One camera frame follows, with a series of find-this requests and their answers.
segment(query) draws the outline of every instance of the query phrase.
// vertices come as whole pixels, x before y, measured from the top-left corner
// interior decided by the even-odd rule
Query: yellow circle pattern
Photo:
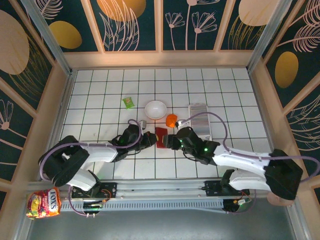
[[[275,82],[282,89],[289,87],[295,80],[299,69],[297,56],[286,51],[281,54],[275,64]]]
[[[13,16],[0,10],[0,69],[11,75],[22,73],[27,67],[29,54],[24,28]]]
[[[97,0],[97,3],[103,13],[116,21],[123,21],[124,19],[119,14],[116,14],[118,12],[117,10],[120,10],[122,15],[125,14],[123,2],[129,11],[132,9],[137,18],[140,17],[146,9],[146,0]]]
[[[66,49],[76,49],[82,44],[79,31],[66,21],[55,21],[49,26],[57,43]]]
[[[269,22],[279,0],[241,0],[240,20],[248,26],[264,26]]]

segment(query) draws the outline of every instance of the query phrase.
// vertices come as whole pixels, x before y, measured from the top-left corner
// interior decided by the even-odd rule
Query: candy bag
[[[27,201],[26,216],[29,218],[46,218],[60,214],[61,201],[59,189],[54,187],[32,193]]]

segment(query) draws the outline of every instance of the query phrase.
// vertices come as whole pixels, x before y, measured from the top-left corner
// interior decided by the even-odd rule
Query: orange ball
[[[176,122],[178,120],[178,116],[175,114],[169,114],[166,117],[165,125],[169,128],[174,128],[176,126]]]

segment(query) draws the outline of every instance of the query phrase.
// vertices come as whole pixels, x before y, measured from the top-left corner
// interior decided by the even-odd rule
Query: white bowl
[[[162,101],[151,101],[145,108],[144,112],[152,120],[162,119],[167,113],[167,107]]]

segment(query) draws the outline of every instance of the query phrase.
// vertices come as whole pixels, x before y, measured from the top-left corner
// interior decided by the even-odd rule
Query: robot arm
[[[113,146],[128,146],[134,144],[139,138],[140,126],[130,124],[122,135],[116,136],[110,143]],[[143,149],[153,146],[157,142],[157,136],[149,131],[144,133],[139,141],[126,148],[115,147],[94,147],[94,146],[68,146],[55,151],[46,160],[43,172],[51,180],[54,186],[61,187],[70,185],[86,195],[94,197],[100,192],[101,182],[90,170],[86,170],[88,164],[94,162],[115,163],[125,157],[131,151],[140,152]],[[53,149],[63,144],[78,143],[73,136],[66,136],[58,144],[42,155],[38,161],[39,165],[45,156]]]
[[[116,136],[110,143],[113,146],[128,146],[139,138],[140,126],[130,124],[122,135]],[[85,170],[88,163],[118,162],[131,151],[141,151],[157,142],[154,133],[144,133],[139,141],[128,148],[69,146],[55,151],[43,165],[43,172],[56,187],[71,185],[94,197],[100,192],[101,182],[97,176]],[[67,136],[57,145],[78,143],[73,136]],[[228,166],[239,170],[227,170],[221,185],[236,190],[259,189],[267,190],[275,195],[294,200],[302,176],[302,169],[292,160],[268,160],[265,157],[287,156],[282,150],[275,149],[272,153],[254,153],[230,148],[230,152],[219,142],[199,138],[191,127],[181,128],[176,135],[163,137],[164,145],[172,150],[182,150],[194,156],[194,160],[204,165]],[[45,153],[39,164],[48,154]],[[242,153],[245,156],[232,154]]]
[[[185,154],[194,156],[194,160],[202,164],[239,169],[228,170],[221,184],[227,184],[239,191],[266,190],[286,200],[296,198],[303,170],[292,159],[266,159],[287,156],[282,150],[255,153],[230,148],[228,151],[219,142],[202,140],[191,127],[181,128],[176,135],[165,136],[163,142],[167,148],[182,150]]]

